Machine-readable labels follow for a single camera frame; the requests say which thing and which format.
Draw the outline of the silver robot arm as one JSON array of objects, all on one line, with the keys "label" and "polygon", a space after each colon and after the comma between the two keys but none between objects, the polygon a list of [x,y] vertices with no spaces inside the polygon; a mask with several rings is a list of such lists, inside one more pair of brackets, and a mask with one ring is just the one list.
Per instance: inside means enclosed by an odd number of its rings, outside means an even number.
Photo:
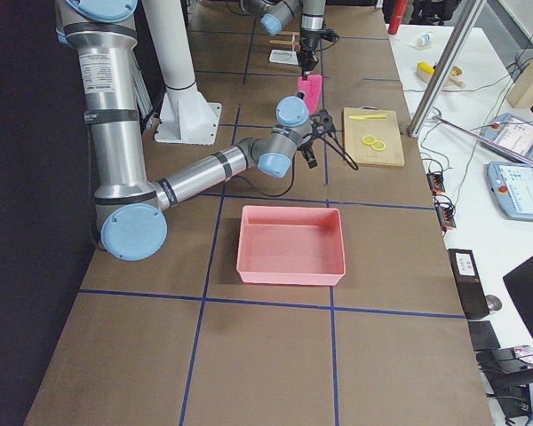
[{"label": "silver robot arm", "polygon": [[[294,173],[294,158],[309,165],[312,143],[324,136],[325,112],[305,90],[282,99],[266,138],[246,138],[175,172],[147,177],[132,71],[138,37],[134,1],[58,1],[57,34],[75,49],[81,68],[84,121],[94,146],[99,188],[94,194],[104,249],[124,261],[152,256],[164,243],[164,211],[244,171],[272,178]],[[163,141],[209,145],[217,135],[221,107],[198,90],[186,22],[177,1],[146,1],[144,12],[163,74]]]},{"label": "silver robot arm", "polygon": [[296,17],[300,18],[298,66],[301,77],[306,80],[316,68],[319,59],[316,51],[325,31],[324,0],[242,0],[239,6],[259,18],[262,27],[270,36],[278,35]]}]

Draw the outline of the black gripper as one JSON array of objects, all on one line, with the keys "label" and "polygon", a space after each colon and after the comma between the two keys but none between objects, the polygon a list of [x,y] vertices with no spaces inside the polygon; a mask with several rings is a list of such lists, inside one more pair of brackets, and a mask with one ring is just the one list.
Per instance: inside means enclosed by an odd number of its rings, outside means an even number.
[{"label": "black gripper", "polygon": [[[338,138],[335,134],[327,133],[323,137],[323,142],[330,150],[336,153],[351,170],[359,170],[358,164],[354,161],[346,149],[339,144]],[[302,143],[298,146],[298,150],[301,152],[309,169],[313,169],[318,166],[314,155],[313,143],[314,136],[312,134],[307,134],[304,136]]]},{"label": "black gripper", "polygon": [[[300,29],[300,51],[298,52],[298,65],[300,67],[316,67],[319,59],[317,58],[316,51],[321,39],[320,29]],[[306,71],[305,68],[301,68],[302,81],[307,80],[307,76],[314,72],[313,69]]]}]

